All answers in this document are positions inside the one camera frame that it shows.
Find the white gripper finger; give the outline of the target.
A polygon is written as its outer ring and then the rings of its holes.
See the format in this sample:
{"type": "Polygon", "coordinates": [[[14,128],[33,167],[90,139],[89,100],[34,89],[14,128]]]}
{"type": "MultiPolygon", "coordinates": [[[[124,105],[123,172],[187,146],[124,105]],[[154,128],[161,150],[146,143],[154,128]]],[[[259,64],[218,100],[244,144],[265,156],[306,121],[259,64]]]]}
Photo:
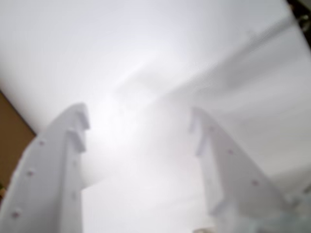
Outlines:
{"type": "Polygon", "coordinates": [[[201,131],[197,156],[208,215],[218,233],[259,232],[292,212],[282,192],[232,136],[205,110],[192,109],[201,131]]]}
{"type": "Polygon", "coordinates": [[[3,233],[80,233],[87,106],[64,110],[27,146],[0,209],[3,233]]]}

